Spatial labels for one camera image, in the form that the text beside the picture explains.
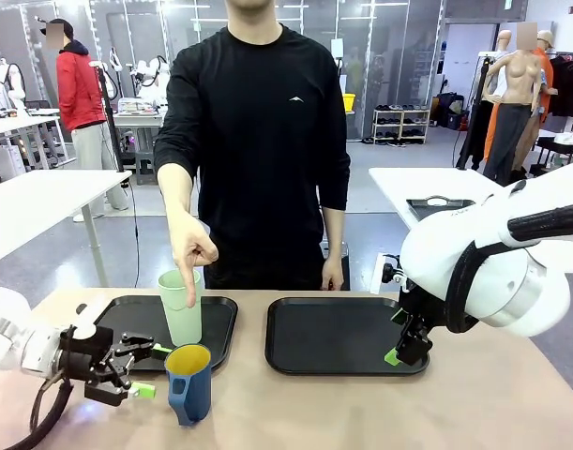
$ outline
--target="blue cup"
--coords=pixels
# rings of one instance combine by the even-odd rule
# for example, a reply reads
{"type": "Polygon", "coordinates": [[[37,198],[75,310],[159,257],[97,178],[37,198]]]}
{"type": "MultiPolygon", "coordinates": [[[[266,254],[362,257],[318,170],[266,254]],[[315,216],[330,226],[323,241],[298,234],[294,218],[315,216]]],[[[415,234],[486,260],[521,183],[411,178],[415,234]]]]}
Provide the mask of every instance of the blue cup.
{"type": "Polygon", "coordinates": [[[173,350],[165,360],[169,403],[180,426],[205,419],[211,409],[211,352],[199,344],[173,350]]]}

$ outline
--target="chin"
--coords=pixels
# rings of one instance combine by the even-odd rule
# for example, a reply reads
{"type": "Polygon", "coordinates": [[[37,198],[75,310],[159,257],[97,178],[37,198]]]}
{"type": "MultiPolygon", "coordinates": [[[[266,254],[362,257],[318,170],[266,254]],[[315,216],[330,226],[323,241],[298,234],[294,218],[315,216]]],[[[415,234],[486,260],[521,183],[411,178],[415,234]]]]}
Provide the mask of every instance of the chin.
{"type": "Polygon", "coordinates": [[[274,5],[274,0],[227,0],[228,4],[243,11],[257,11],[274,5]]]}

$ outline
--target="shoe rack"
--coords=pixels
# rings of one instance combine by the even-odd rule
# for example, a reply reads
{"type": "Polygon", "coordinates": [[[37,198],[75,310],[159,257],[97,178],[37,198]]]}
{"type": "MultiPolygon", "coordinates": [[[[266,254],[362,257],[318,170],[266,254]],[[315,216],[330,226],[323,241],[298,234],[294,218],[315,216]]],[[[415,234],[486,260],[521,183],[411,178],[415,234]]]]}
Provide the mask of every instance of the shoe rack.
{"type": "Polygon", "coordinates": [[[390,111],[373,111],[373,119],[371,121],[371,138],[373,143],[379,141],[395,141],[395,140],[413,140],[413,141],[426,141],[428,135],[428,125],[430,123],[430,110],[390,110],[390,111]],[[389,124],[379,124],[379,119],[394,119],[395,122],[389,124]],[[412,120],[413,123],[405,123],[405,119],[412,120]],[[423,133],[416,136],[403,136],[403,133],[408,129],[421,128],[423,133]],[[395,133],[396,136],[384,137],[386,133],[395,133]]]}

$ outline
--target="light green plastic cup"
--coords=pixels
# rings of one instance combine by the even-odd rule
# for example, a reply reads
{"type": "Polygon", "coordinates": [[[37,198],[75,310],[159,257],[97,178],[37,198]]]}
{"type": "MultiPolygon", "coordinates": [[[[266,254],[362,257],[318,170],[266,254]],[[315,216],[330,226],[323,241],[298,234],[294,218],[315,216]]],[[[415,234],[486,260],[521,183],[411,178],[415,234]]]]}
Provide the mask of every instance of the light green plastic cup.
{"type": "Polygon", "coordinates": [[[161,295],[167,326],[170,329],[172,343],[176,347],[186,344],[196,344],[203,335],[201,323],[201,290],[203,288],[201,274],[194,271],[194,286],[196,289],[196,304],[186,305],[186,286],[180,271],[171,270],[158,279],[158,292],[161,295]]]}

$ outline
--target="beige hat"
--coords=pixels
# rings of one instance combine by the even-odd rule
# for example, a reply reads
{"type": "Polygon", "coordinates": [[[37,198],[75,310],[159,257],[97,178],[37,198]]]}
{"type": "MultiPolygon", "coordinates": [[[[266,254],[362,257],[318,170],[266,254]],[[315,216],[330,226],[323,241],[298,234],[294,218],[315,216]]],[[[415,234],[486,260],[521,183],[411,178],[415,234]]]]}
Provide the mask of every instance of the beige hat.
{"type": "Polygon", "coordinates": [[[552,32],[549,30],[541,30],[538,32],[538,40],[544,40],[552,47],[552,32]]]}

